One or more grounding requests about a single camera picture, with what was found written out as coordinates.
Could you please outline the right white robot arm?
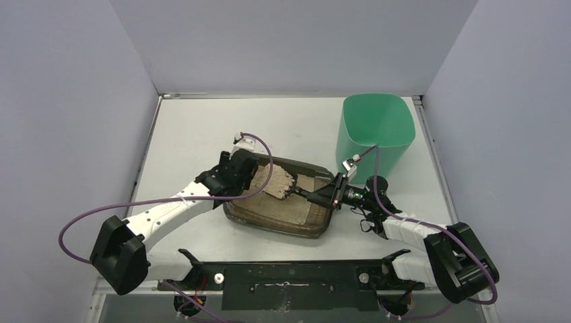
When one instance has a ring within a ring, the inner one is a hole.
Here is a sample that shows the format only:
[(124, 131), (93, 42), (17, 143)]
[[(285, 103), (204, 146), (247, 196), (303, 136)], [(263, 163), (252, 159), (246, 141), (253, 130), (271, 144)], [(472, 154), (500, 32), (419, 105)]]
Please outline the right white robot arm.
[(452, 303), (475, 301), (475, 295), (488, 289), (491, 297), (484, 304), (495, 303), (499, 272), (470, 226), (436, 225), (403, 213), (390, 201), (387, 188), (382, 176), (371, 176), (358, 188), (338, 174), (303, 197), (328, 209), (347, 205), (363, 211), (368, 231), (417, 249), (417, 254), (406, 252), (391, 260), (389, 269), (398, 279), (437, 287)]

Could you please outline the dark plastic litter tray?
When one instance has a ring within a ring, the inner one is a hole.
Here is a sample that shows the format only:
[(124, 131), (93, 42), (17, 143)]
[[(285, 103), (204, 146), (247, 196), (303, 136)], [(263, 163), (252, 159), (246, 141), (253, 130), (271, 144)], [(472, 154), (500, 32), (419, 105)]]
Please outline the dark plastic litter tray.
[[(328, 169), (302, 161), (274, 157), (274, 168), (297, 175), (301, 188), (313, 191), (334, 178)], [(308, 202), (298, 195), (278, 200), (264, 192), (248, 199), (223, 204), (225, 216), (236, 223), (281, 234), (318, 238), (329, 227), (333, 211)]]

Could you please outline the green plastic bin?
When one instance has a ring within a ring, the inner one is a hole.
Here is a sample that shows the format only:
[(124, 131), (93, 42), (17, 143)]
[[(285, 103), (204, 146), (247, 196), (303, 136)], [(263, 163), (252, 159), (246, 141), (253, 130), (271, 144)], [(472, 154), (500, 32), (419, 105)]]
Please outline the green plastic bin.
[(387, 178), (401, 157), (413, 143), (416, 135), (411, 111), (404, 99), (392, 94), (357, 94), (344, 99), (335, 149), (339, 171), (341, 163), (371, 146), (378, 146), (367, 153), (357, 164), (352, 184), (365, 184), (374, 174)]

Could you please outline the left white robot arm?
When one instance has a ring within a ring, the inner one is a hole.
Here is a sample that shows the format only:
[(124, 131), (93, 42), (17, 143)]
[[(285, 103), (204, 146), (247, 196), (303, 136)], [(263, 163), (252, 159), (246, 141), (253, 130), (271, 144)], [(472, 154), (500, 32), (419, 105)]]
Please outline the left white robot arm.
[(253, 152), (223, 151), (218, 165), (199, 174), (169, 202), (154, 202), (151, 209), (125, 220), (106, 219), (90, 263), (118, 295), (146, 281), (184, 280), (195, 263), (189, 252), (155, 252), (154, 246), (192, 218), (248, 190), (258, 166), (259, 157)]

